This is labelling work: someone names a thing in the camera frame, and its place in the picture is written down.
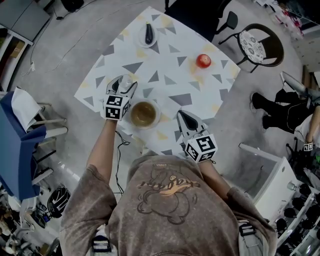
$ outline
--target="graphic print on t-shirt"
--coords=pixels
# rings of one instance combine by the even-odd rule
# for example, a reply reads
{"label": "graphic print on t-shirt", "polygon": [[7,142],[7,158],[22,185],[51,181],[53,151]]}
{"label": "graphic print on t-shirt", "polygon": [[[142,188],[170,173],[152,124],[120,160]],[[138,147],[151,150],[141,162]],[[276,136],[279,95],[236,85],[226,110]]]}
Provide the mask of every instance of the graphic print on t-shirt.
{"label": "graphic print on t-shirt", "polygon": [[200,184],[183,175],[179,166],[155,163],[150,180],[137,187],[142,190],[136,208],[139,213],[156,214],[167,218],[171,224],[180,225],[197,203],[196,188]]}

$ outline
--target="blue chair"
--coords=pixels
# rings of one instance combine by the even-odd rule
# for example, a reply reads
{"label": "blue chair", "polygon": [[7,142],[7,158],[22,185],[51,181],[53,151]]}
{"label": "blue chair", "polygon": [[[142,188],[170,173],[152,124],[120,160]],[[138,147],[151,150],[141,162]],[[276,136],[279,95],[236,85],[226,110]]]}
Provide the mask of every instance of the blue chair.
{"label": "blue chair", "polygon": [[32,184],[38,167],[33,151],[45,139],[46,126],[26,133],[12,110],[12,97],[8,92],[0,100],[0,181],[10,196],[22,201],[40,193],[40,186]]}

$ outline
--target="person's leg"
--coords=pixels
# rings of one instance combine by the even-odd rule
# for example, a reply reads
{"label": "person's leg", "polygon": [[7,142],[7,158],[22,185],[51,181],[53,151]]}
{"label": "person's leg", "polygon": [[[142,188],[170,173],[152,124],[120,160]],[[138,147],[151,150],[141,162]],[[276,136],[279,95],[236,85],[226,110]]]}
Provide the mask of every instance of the person's leg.
{"label": "person's leg", "polygon": [[288,128],[287,119],[277,118],[273,116],[265,115],[262,118],[262,125],[264,129],[268,129],[269,127],[278,127],[285,132],[293,134],[294,131]]}
{"label": "person's leg", "polygon": [[270,116],[278,116],[279,113],[282,113],[284,110],[283,106],[266,99],[257,92],[252,95],[252,104],[255,109],[263,109]]}
{"label": "person's leg", "polygon": [[286,92],[284,89],[281,89],[275,95],[274,102],[279,103],[299,103],[301,100],[296,92]]}

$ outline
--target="round chair seat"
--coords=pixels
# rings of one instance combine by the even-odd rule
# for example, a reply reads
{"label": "round chair seat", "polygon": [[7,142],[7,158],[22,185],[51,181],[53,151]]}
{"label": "round chair seat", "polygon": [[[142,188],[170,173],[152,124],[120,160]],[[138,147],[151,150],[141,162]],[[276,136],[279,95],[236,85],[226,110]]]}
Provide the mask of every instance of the round chair seat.
{"label": "round chair seat", "polygon": [[240,46],[245,52],[247,58],[254,63],[262,63],[266,56],[264,47],[248,31],[239,33]]}

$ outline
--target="black pants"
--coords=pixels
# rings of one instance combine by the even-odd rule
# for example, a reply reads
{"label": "black pants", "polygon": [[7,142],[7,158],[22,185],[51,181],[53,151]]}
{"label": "black pants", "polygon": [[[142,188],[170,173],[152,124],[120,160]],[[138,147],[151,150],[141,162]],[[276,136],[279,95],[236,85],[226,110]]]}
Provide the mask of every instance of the black pants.
{"label": "black pants", "polygon": [[252,104],[256,109],[263,109],[269,116],[263,118],[263,127],[278,127],[286,132],[294,133],[297,126],[313,113],[307,109],[307,101],[300,100],[295,92],[286,92],[281,89],[275,97],[279,103],[289,103],[282,106],[263,97],[259,93],[252,96]]}

